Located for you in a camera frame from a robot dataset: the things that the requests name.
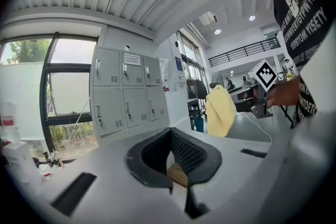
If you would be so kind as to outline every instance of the white bottle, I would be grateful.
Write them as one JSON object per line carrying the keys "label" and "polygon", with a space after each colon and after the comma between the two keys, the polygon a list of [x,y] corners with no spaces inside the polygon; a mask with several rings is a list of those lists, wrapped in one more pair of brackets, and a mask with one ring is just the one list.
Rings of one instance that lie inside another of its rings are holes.
{"label": "white bottle", "polygon": [[168,92],[168,91],[169,91],[169,86],[168,86],[168,82],[167,82],[167,80],[166,80],[166,79],[164,80],[164,87],[163,87],[163,91],[165,91],[165,92]]}

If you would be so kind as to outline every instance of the person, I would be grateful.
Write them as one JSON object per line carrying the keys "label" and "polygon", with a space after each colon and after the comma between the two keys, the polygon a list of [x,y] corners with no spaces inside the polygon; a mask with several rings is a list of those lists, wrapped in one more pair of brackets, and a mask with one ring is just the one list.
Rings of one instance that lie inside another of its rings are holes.
{"label": "person", "polygon": [[233,87],[231,79],[229,79],[229,78],[225,78],[225,79],[227,81],[227,86],[226,86],[227,90],[228,91],[233,90],[234,87]]}
{"label": "person", "polygon": [[[289,56],[298,71],[311,59],[335,17],[333,0],[273,0]],[[296,105],[293,126],[316,113],[308,87],[300,76],[279,83],[268,92],[267,107]]]}
{"label": "person", "polygon": [[289,63],[289,60],[286,59],[285,62],[286,62],[286,63],[285,63],[285,67],[286,67],[286,69],[287,69],[286,74],[292,74],[292,66],[291,66],[290,63]]}

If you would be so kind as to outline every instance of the tree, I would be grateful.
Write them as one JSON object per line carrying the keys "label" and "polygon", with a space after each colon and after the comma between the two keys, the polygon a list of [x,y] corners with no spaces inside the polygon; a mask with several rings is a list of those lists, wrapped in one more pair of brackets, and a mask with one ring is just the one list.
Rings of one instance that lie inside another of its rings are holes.
{"label": "tree", "polygon": [[8,43],[14,54],[8,63],[43,62],[47,54],[50,39],[29,39]]}

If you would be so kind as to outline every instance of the locker door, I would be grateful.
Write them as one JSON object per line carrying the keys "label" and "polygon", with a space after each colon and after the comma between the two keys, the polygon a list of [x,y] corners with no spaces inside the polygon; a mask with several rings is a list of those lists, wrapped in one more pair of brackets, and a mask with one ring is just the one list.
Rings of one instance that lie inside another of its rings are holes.
{"label": "locker door", "polygon": [[111,87],[93,87],[94,117],[98,135],[107,135],[125,129],[122,110],[120,89]]}
{"label": "locker door", "polygon": [[135,66],[125,64],[125,52],[122,53],[122,85],[124,86],[143,86],[142,81],[142,57],[141,65]]}
{"label": "locker door", "polygon": [[151,121],[162,118],[166,114],[163,89],[159,87],[147,87],[147,100]]}
{"label": "locker door", "polygon": [[123,89],[128,128],[148,122],[144,89]]}
{"label": "locker door", "polygon": [[118,51],[98,48],[93,65],[93,86],[119,86]]}
{"label": "locker door", "polygon": [[160,63],[158,59],[144,56],[145,81],[147,86],[161,86]]}

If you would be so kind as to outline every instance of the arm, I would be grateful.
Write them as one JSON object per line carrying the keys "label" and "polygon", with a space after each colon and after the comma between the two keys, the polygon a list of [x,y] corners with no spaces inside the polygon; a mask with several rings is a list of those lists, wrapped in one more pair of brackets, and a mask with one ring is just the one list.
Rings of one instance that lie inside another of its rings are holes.
{"label": "arm", "polygon": [[299,101],[300,76],[296,78],[276,84],[276,86],[268,93],[267,107],[273,105],[296,105]]}

